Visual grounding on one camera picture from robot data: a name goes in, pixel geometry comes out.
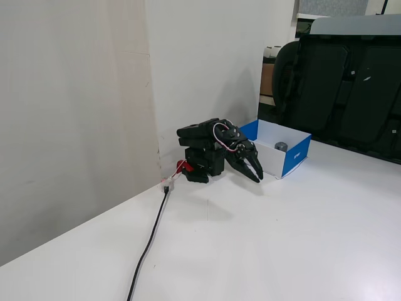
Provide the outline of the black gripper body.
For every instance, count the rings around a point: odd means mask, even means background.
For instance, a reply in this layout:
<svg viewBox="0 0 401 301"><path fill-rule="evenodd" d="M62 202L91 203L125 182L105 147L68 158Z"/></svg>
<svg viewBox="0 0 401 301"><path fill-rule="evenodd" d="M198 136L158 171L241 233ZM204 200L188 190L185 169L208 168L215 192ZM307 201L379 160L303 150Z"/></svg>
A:
<svg viewBox="0 0 401 301"><path fill-rule="evenodd" d="M226 160L230 165L244 164L245 161L256 164L258 162L258 151L254 142L248 139L236 142L227 150Z"/></svg>

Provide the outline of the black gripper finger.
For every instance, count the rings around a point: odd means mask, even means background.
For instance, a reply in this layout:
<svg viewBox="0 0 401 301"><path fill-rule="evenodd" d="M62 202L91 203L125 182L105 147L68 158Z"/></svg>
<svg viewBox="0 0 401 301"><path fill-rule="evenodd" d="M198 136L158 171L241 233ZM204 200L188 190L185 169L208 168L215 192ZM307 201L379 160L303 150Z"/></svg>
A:
<svg viewBox="0 0 401 301"><path fill-rule="evenodd" d="M258 176L258 179L262 180L264 178L263 168L259 162L258 155L257 154L248 154L247 161L253 167L254 171L256 172L256 174Z"/></svg>
<svg viewBox="0 0 401 301"><path fill-rule="evenodd" d="M250 180L260 183L261 180L258 179L257 174L254 174L250 168L248 168L247 164L245 163L244 159L236 158L233 156L226 157L227 162L229 165L235 169L237 172L240 172L242 175L246 176Z"/></svg>

